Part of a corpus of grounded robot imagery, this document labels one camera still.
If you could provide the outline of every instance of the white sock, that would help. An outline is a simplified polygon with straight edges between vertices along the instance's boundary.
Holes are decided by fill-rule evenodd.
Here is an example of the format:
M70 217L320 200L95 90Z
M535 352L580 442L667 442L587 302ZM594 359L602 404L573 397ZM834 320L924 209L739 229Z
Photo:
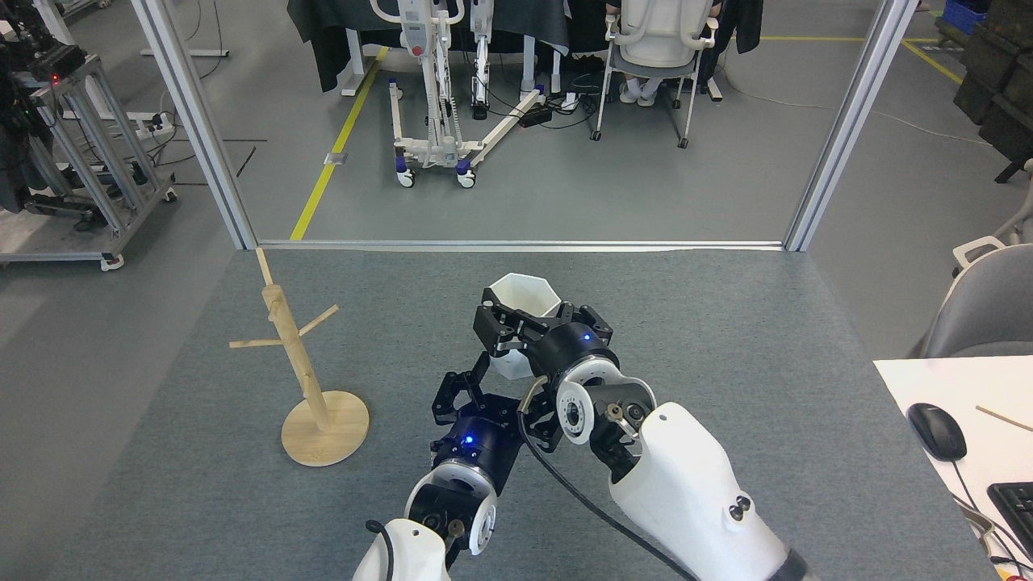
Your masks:
M641 88L641 94L644 97L651 97L656 90L660 88L660 83L663 83L663 79L650 79L646 82L646 85Z
M628 95L632 97L638 97L643 94L643 88L640 85L638 85L637 78L632 77L631 79L625 81L625 83L627 83L628 85Z

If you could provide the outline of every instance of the gray chair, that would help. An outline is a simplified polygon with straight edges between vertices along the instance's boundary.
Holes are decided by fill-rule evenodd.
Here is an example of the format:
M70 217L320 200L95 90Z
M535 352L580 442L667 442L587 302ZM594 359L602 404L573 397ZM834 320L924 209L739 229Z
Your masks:
M963 256L960 261L965 266ZM968 264L919 353L921 358L1010 355L1033 355L1033 244L1001 247Z

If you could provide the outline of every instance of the round wooden base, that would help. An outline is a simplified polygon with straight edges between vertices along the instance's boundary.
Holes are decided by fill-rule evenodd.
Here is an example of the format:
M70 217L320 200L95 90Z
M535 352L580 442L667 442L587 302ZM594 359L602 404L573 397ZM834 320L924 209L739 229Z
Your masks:
M348 392L323 392L330 429L319 431L309 402L303 400L283 421L283 449L299 464L328 466L344 460L366 439L370 412L363 400Z

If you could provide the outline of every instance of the keyboard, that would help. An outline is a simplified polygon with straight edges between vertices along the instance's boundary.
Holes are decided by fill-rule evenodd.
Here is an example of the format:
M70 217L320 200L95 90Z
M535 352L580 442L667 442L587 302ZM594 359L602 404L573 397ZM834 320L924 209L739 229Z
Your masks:
M987 494L1026 552L1033 553L1033 482L992 484Z

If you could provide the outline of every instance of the person's legs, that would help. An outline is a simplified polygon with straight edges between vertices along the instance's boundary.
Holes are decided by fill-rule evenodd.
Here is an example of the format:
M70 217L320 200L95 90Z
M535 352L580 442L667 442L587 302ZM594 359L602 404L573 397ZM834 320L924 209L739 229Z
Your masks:
M624 84L621 85L621 102L633 103L638 100L641 94L643 88L638 83L638 79L630 74L625 74Z
M656 102L656 91L660 88L660 83L663 83L663 79L650 79L643 85L641 96L637 99L639 106L653 106L653 103Z

